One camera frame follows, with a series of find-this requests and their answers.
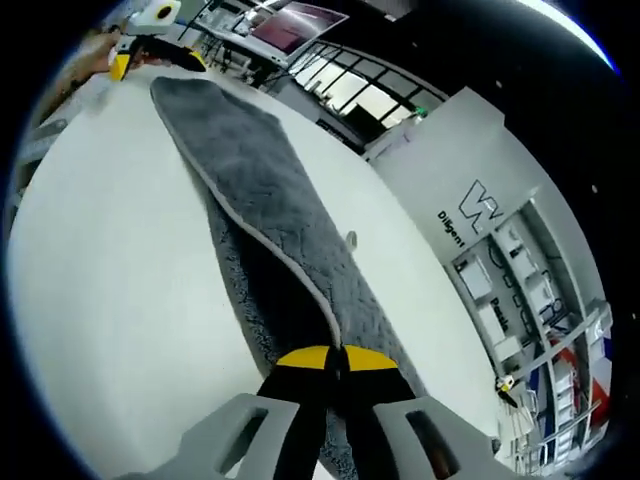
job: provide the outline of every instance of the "wall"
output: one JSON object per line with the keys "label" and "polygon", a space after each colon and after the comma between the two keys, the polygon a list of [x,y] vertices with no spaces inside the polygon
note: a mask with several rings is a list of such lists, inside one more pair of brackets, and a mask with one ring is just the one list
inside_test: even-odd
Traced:
{"label": "wall", "polygon": [[346,124],[331,115],[311,93],[306,92],[291,77],[280,79],[271,89],[270,93],[289,108],[305,116],[313,123],[322,120],[331,128],[340,132],[349,142],[357,147],[364,147],[363,140],[353,132]]}
{"label": "wall", "polygon": [[178,12],[178,22],[188,23],[204,6],[205,0],[181,0],[182,6]]}
{"label": "wall", "polygon": [[451,97],[373,166],[442,263],[478,242],[537,192],[537,208],[575,270],[585,303],[604,298],[587,241],[562,194],[504,127],[502,112],[472,90]]}

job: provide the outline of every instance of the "desk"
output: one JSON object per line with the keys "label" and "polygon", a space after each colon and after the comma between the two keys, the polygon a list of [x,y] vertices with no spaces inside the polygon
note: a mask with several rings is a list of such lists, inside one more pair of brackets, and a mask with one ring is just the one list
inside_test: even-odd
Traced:
{"label": "desk", "polygon": [[190,426],[261,383],[224,289],[203,192],[151,101],[158,75],[209,78],[281,120],[338,230],[357,232],[356,263],[427,389],[496,435],[493,372],[473,324],[370,166],[252,87],[143,66],[62,132],[25,192],[8,247],[24,358],[87,464],[107,478],[155,468]]}
{"label": "desk", "polygon": [[226,48],[235,50],[258,64],[258,73],[256,73],[253,83],[255,87],[264,83],[277,68],[286,69],[289,66],[289,57],[284,52],[251,35],[242,36],[228,30],[214,29],[200,20],[196,20],[193,24],[205,34],[223,42]]}

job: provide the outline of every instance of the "black ceiling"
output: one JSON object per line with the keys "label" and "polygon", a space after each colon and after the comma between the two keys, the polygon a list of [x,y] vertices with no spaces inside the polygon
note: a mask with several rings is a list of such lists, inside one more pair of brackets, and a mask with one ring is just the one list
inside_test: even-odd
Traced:
{"label": "black ceiling", "polygon": [[615,320],[612,410],[629,412],[640,365],[633,341],[640,338],[640,282],[630,276],[640,266],[630,233],[640,207],[639,176],[631,170],[639,158],[633,139],[640,138],[631,92],[632,50],[640,45],[634,12],[616,2],[562,3],[604,46],[614,73],[572,34],[515,0],[422,1],[396,22],[357,1],[310,3],[351,15],[327,40],[385,59],[448,94],[470,86],[505,113],[507,128],[556,182],[594,252]]}

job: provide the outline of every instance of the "yellow object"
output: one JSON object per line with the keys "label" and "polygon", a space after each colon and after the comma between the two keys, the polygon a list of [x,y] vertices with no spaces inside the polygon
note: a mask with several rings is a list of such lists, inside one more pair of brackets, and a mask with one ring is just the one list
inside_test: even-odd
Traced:
{"label": "yellow object", "polygon": [[355,345],[345,346],[349,357],[349,370],[358,372],[362,370],[384,370],[398,368],[398,364],[386,355]]}
{"label": "yellow object", "polygon": [[191,52],[189,52],[189,55],[193,55],[194,57],[196,57],[198,61],[202,64],[202,66],[207,68],[207,64],[204,63],[204,60],[202,59],[200,52],[196,52],[195,50],[192,50]]}
{"label": "yellow object", "polygon": [[286,354],[276,365],[283,367],[313,368],[316,370],[324,370],[327,361],[329,347],[317,346],[307,347],[294,350]]}
{"label": "yellow object", "polygon": [[112,80],[122,80],[125,72],[127,71],[127,65],[129,64],[130,58],[131,55],[128,53],[119,53],[116,55],[116,58],[113,59],[113,63],[109,69],[109,74],[111,75]]}

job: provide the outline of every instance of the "gray wall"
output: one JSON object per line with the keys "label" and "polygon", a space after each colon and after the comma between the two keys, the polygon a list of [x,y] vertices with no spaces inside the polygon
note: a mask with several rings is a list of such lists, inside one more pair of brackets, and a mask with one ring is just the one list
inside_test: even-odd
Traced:
{"label": "gray wall", "polygon": [[[575,272],[585,303],[604,298],[591,250],[569,205],[536,159],[504,127],[502,112],[465,88],[415,126],[407,139],[373,166],[443,264],[535,197]],[[445,230],[438,218],[442,211],[464,245]]]}

